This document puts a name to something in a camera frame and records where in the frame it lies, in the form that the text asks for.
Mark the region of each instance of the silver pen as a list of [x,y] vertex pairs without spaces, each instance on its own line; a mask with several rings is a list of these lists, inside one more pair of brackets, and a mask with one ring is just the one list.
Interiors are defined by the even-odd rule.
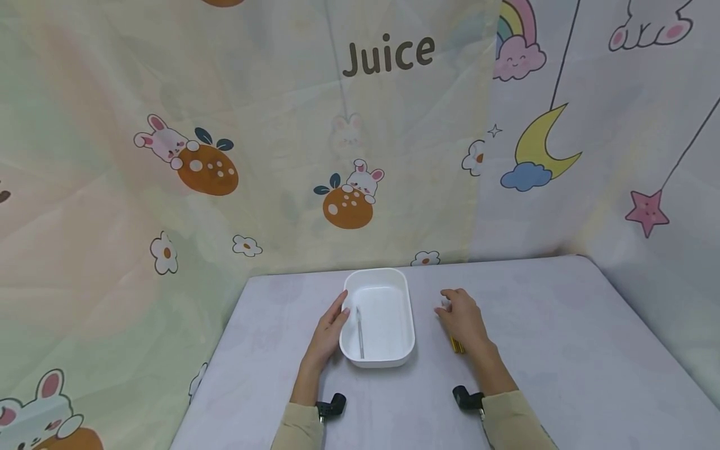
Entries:
[[360,337],[360,359],[365,359],[365,348],[362,345],[362,316],[360,315],[360,307],[355,306],[355,315],[358,320],[358,334]]

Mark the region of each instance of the rainbow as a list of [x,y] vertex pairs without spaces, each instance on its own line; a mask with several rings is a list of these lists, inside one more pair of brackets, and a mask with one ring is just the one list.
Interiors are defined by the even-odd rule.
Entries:
[[528,0],[503,0],[500,4],[496,58],[500,56],[500,47],[512,36],[524,37],[527,47],[536,42],[535,11]]

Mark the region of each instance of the person's right hand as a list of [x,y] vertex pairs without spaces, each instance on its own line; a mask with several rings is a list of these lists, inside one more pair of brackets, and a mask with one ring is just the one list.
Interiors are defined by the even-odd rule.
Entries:
[[490,343],[480,308],[465,289],[444,289],[440,294],[450,300],[451,306],[448,309],[437,307],[435,313],[450,336],[468,351]]

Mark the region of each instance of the printed cloth backdrop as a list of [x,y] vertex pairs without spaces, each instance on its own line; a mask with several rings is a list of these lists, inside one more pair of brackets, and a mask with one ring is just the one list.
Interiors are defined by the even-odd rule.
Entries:
[[466,261],[499,8],[0,1],[0,449],[168,448],[249,276]]
[[574,251],[720,405],[718,2],[0,17],[0,449],[166,449],[249,276]]

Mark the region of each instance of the person's left hand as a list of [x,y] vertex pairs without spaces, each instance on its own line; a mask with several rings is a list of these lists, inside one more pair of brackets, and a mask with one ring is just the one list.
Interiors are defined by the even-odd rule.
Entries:
[[318,327],[312,335],[310,345],[307,347],[302,364],[308,369],[321,372],[328,360],[337,350],[340,344],[340,330],[350,316],[350,309],[345,308],[341,312],[343,302],[348,296],[347,291],[342,291],[338,298],[330,306],[330,309],[320,318]]

